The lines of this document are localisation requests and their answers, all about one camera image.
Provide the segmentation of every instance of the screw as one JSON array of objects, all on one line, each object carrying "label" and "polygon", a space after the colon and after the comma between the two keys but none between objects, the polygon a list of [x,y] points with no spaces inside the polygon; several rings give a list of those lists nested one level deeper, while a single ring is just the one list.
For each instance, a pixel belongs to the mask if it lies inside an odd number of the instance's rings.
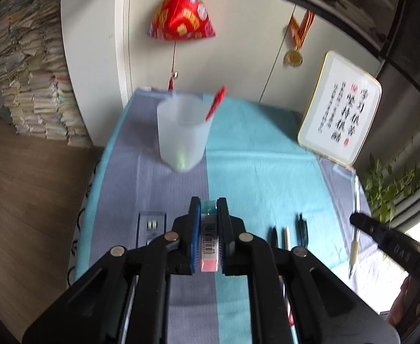
[{"label": "screw", "polygon": [[294,247],[293,253],[298,257],[306,257],[307,256],[307,248],[305,247]]},{"label": "screw", "polygon": [[174,242],[179,238],[179,235],[176,232],[167,232],[164,234],[164,238],[169,242]]},{"label": "screw", "polygon": [[239,234],[239,239],[242,242],[251,242],[253,240],[253,235],[250,233],[240,233]]},{"label": "screw", "polygon": [[114,257],[122,256],[124,254],[124,247],[122,247],[122,246],[114,246],[110,250],[110,254],[111,254],[111,256],[114,256]]}]

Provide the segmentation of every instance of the stack of magazines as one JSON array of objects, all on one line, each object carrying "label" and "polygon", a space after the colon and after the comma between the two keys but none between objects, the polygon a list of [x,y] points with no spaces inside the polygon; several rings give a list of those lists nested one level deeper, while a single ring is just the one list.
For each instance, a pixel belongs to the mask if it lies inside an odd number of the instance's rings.
[{"label": "stack of magazines", "polygon": [[68,75],[60,0],[0,2],[0,85],[17,133],[92,145]]}]

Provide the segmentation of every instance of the medal ribbon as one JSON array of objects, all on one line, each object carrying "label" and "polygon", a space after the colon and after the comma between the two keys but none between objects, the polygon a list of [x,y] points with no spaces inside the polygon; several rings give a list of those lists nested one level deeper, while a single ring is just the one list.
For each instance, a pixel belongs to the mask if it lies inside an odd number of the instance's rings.
[{"label": "medal ribbon", "polygon": [[312,11],[307,10],[307,13],[304,15],[301,27],[299,27],[298,22],[294,16],[291,17],[289,27],[293,35],[294,43],[296,44],[296,50],[301,50],[302,45],[304,44],[304,40],[306,39],[307,32],[312,26],[312,22],[314,22],[314,18],[315,14]]}]

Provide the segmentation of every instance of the red zongzi ornament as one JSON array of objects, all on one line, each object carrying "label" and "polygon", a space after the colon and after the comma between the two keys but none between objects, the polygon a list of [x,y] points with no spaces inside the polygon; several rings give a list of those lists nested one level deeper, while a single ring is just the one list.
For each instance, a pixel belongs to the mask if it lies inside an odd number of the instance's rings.
[{"label": "red zongzi ornament", "polygon": [[212,38],[215,31],[200,0],[164,0],[154,15],[148,36],[159,40]]}]

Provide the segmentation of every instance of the gold medal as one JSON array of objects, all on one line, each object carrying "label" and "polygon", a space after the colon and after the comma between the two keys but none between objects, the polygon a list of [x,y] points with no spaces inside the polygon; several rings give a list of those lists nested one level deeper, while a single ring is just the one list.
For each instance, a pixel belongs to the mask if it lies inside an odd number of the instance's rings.
[{"label": "gold medal", "polygon": [[297,50],[290,50],[285,54],[285,62],[290,66],[299,67],[302,65],[302,55]]},{"label": "gold medal", "polygon": [[294,43],[296,48],[288,51],[285,54],[285,63],[289,64],[292,67],[299,67],[302,65],[303,58],[300,53],[304,40],[306,39],[307,32],[309,31],[312,22],[314,22],[315,14],[312,11],[307,10],[306,15],[304,16],[301,27],[299,27],[298,22],[292,16],[290,19],[289,27],[291,34],[293,36]]}]

